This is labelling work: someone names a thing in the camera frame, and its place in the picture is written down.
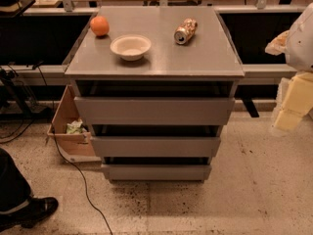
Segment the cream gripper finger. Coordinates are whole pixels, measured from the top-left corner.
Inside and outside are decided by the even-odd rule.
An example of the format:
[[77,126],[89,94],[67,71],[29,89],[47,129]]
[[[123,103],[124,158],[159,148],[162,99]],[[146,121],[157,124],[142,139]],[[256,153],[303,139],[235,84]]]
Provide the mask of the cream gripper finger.
[[313,109],[313,73],[299,72],[291,79],[283,78],[273,112],[275,132],[293,131]]

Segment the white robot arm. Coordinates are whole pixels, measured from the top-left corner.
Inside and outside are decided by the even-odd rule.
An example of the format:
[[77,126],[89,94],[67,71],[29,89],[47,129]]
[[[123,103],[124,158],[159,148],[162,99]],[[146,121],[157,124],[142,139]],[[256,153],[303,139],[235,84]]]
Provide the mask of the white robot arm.
[[288,66],[297,70],[291,79],[282,79],[273,112],[271,132],[293,131],[313,109],[313,3],[309,4],[289,30],[265,47],[270,55],[285,54]]

